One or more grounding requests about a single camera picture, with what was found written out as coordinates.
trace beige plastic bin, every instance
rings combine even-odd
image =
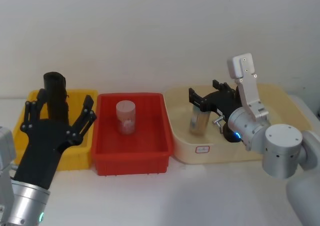
[[[210,85],[192,86],[197,94],[204,97],[215,91]],[[212,120],[218,117],[214,112],[210,115],[205,135],[195,136],[189,132],[193,105],[189,103],[189,87],[176,87],[164,93],[175,146],[174,156],[188,164],[227,163],[260,160],[261,155],[248,152],[245,146],[239,143],[228,142],[220,134]],[[289,124],[300,131],[312,130],[311,123],[293,103],[289,96],[278,86],[259,84],[261,101],[269,111],[272,124]]]

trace plastic bin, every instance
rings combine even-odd
[[[118,131],[116,104],[135,103],[135,132]],[[173,137],[163,95],[160,93],[109,93],[97,100],[92,158],[97,174],[131,175],[165,173],[173,151]]]
[[[312,130],[312,125],[289,96],[277,85],[258,84],[260,99],[269,111],[271,124],[289,124],[300,131]],[[215,89],[212,85],[193,85],[204,97]],[[193,104],[189,102],[189,86],[174,87],[164,93],[164,101],[174,138],[173,155],[187,164],[212,164],[261,160],[262,155],[246,151],[242,142],[228,142],[211,122],[218,115],[211,113],[209,125],[202,136],[190,133]]]
[[[27,100],[34,101],[37,99],[38,90],[34,90],[30,92]],[[94,104],[92,109],[95,111],[97,106],[97,97],[98,92],[96,90],[89,89],[71,89],[67,90],[68,97],[66,101],[69,106],[69,123],[72,125],[75,120],[80,115],[80,112],[83,108],[83,103],[86,95],[90,95],[94,100]],[[16,164],[19,164],[22,156],[25,153],[26,147],[28,145],[28,136],[20,130],[20,125],[24,120],[24,112],[25,108],[23,107],[22,113],[18,119],[17,124],[13,130],[13,139],[16,150]],[[47,105],[45,104],[40,113],[41,119],[48,118],[48,110]],[[92,137],[93,137],[93,126],[90,127],[88,132],[85,134],[83,138],[82,144],[78,146],[72,146],[68,148],[62,155],[60,163],[58,165],[57,170],[86,170],[91,167],[92,159],[91,159],[91,145],[92,145]]]

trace yellow plastic bin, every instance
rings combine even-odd
[[[27,100],[37,99],[38,90],[30,92]],[[66,101],[69,106],[69,123],[72,125],[83,108],[86,95],[90,95],[94,101],[92,110],[96,110],[98,91],[90,89],[71,89],[67,90],[68,97]],[[24,120],[25,108],[23,108],[17,124],[13,130],[13,139],[16,150],[15,163],[19,164],[28,145],[28,136],[20,130],[20,125]],[[47,104],[45,104],[40,113],[41,119],[48,118]],[[87,170],[91,167],[91,145],[94,127],[90,127],[83,138],[82,144],[68,148],[62,155],[57,170]]]

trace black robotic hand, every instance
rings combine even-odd
[[[49,189],[63,152],[80,145],[97,116],[92,111],[93,99],[85,97],[80,116],[71,126],[53,119],[40,119],[47,102],[47,92],[40,89],[37,100],[25,102],[24,120],[20,126],[29,143],[15,173],[14,180]]]
[[[217,90],[209,93],[205,97],[199,96],[192,88],[189,88],[189,102],[199,107],[202,112],[215,112],[223,116],[226,122],[223,126],[223,135],[231,143],[240,142],[241,138],[228,127],[230,115],[238,108],[242,107],[238,87],[232,89],[226,82],[219,83],[212,81],[212,86]]]

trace blue led light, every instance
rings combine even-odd
[[[42,212],[39,217],[39,222],[41,223],[44,220],[45,213]]]

